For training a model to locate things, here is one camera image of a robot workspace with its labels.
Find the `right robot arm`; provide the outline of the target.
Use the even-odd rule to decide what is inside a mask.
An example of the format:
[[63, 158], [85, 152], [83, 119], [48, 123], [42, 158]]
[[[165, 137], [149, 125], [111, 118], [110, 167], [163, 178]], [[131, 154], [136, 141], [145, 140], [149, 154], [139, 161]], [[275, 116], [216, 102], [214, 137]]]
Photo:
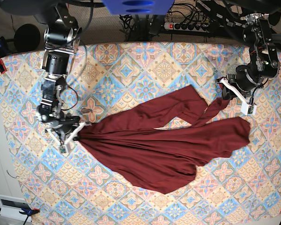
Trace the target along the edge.
[[61, 144], [78, 141], [78, 133], [84, 127], [80, 117], [65, 114], [60, 98], [61, 93], [69, 88], [66, 76], [72, 66], [68, 62], [76, 56], [82, 34], [82, 28], [70, 15], [67, 5], [90, 8], [90, 13], [95, 6], [92, 0], [0, 0], [3, 11], [11, 15], [32, 15], [39, 23], [47, 25], [42, 63], [47, 77], [41, 86], [43, 96], [37, 107], [37, 117], [49, 126], [47, 133], [58, 135]]

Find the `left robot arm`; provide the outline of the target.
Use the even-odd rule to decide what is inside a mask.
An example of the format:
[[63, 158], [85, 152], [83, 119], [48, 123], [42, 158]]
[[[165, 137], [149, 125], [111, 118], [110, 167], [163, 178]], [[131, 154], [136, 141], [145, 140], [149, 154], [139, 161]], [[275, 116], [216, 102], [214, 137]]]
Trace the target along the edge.
[[252, 101], [255, 91], [280, 70], [276, 44], [281, 44], [281, 39], [273, 39], [268, 17], [281, 12], [281, 0], [225, 0], [223, 3], [229, 13], [233, 5], [242, 8], [243, 14], [237, 18], [246, 21], [242, 38], [250, 55], [249, 64], [239, 65], [234, 75], [227, 75], [228, 84]]

